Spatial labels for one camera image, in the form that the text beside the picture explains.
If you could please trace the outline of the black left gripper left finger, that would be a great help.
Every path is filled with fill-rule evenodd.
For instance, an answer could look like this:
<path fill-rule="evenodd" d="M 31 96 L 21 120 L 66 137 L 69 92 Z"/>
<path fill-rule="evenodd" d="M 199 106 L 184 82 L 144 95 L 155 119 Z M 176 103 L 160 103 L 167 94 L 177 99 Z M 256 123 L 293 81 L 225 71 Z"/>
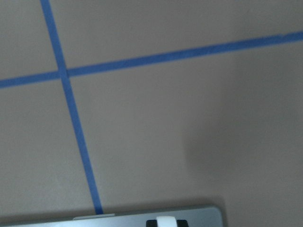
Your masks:
<path fill-rule="evenodd" d="M 156 219 L 147 220 L 146 227 L 157 227 L 157 220 Z"/>

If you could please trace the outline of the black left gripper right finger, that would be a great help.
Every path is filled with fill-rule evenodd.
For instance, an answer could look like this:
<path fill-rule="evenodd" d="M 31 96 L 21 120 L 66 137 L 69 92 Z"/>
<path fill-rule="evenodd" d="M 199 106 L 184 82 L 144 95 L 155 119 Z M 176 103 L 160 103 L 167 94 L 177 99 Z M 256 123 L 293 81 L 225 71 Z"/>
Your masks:
<path fill-rule="evenodd" d="M 183 219 L 177 219 L 177 227 L 188 227 L 188 222 Z"/>

